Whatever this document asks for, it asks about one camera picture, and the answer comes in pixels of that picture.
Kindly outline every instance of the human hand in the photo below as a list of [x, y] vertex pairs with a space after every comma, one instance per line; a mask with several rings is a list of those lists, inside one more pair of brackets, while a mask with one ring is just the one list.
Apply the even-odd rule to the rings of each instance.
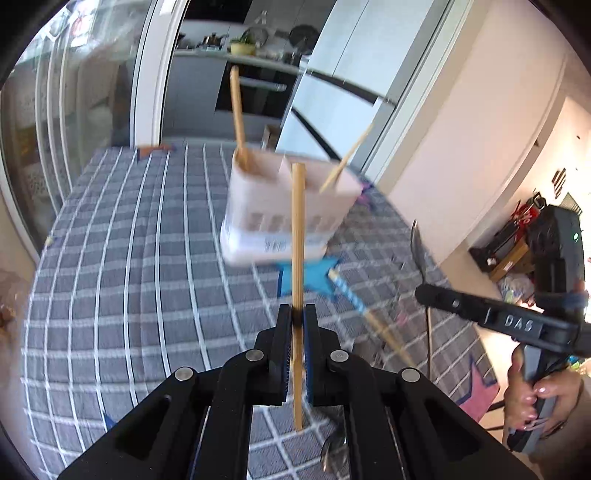
[[523, 430], [538, 414], [534, 404], [538, 398], [558, 397], [554, 411], [544, 425], [549, 432], [569, 418], [579, 400], [581, 376], [566, 369], [539, 380], [532, 387], [523, 379], [523, 350], [518, 346], [511, 356], [512, 364], [507, 372], [509, 387], [505, 392], [505, 426]]

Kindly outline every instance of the blue star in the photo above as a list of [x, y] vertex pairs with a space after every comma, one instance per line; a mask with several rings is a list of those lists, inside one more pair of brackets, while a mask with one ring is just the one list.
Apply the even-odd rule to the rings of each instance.
[[[328, 274], [331, 268], [339, 263], [335, 257], [324, 257], [317, 262], [304, 263], [304, 289], [315, 291], [326, 297], [335, 296], [335, 285]], [[279, 281], [277, 282], [277, 297], [291, 293], [291, 262], [280, 263]]]

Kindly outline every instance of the chopstick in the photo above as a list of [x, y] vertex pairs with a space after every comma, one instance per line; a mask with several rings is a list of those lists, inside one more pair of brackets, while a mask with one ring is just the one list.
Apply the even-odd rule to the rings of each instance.
[[303, 428], [301, 395], [303, 370], [303, 310], [304, 310], [304, 235], [306, 203], [306, 166], [294, 163], [291, 168], [291, 356], [294, 381], [294, 425], [299, 432]]
[[236, 159], [244, 171], [248, 171], [248, 149], [246, 148], [246, 135], [244, 134], [244, 120], [242, 118], [242, 98], [240, 95], [240, 74], [235, 65], [230, 70], [230, 94], [232, 97], [232, 114], [234, 117], [234, 130], [236, 132], [236, 147], [238, 155]]
[[324, 193], [324, 191], [330, 187], [330, 185], [332, 183], [334, 183], [336, 180], [339, 179], [339, 175], [341, 174], [341, 172], [345, 169], [345, 167], [347, 166], [347, 163], [349, 162], [349, 159], [353, 156], [353, 154], [355, 153], [355, 151], [359, 148], [359, 146], [361, 145], [361, 143], [363, 143], [363, 141], [365, 140], [365, 137], [368, 136], [370, 130], [373, 127], [373, 123], [370, 123], [369, 126], [365, 129], [365, 131], [361, 134], [361, 136], [358, 138], [358, 140], [353, 144], [353, 146], [350, 148], [350, 150], [345, 154], [345, 156], [343, 157], [343, 159], [340, 161], [339, 165], [336, 166], [329, 174], [328, 178], [326, 179], [326, 181], [323, 183], [322, 187], [320, 187], [320, 193]]

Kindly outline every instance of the table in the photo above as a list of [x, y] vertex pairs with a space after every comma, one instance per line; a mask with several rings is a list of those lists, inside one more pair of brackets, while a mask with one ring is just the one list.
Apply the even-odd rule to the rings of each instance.
[[[25, 410], [42, 479], [55, 478], [176, 368], [216, 368], [251, 348], [290, 302], [277, 298], [275, 266], [233, 268], [220, 256], [233, 145], [176, 146], [139, 161], [130, 149], [97, 152], [53, 227], [22, 344]], [[364, 195], [328, 254], [341, 259], [341, 276], [425, 371], [410, 229], [375, 189]], [[427, 265], [428, 281], [447, 285], [430, 258]], [[307, 292], [305, 301], [316, 303], [320, 326], [335, 330], [345, 349], [367, 340], [385, 368], [404, 366], [344, 297]], [[471, 372], [496, 383], [473, 326], [439, 311], [432, 319], [435, 383], [457, 402], [470, 394]], [[326, 477], [319, 455], [334, 427], [304, 403], [305, 428], [296, 433], [292, 402], [290, 393], [282, 407], [255, 408], [251, 478]]]

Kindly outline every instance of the glass door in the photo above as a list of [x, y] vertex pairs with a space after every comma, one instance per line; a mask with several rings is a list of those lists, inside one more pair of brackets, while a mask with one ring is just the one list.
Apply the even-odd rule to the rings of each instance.
[[70, 1], [0, 92], [0, 186], [34, 258], [94, 152], [130, 144], [135, 63], [151, 6]]

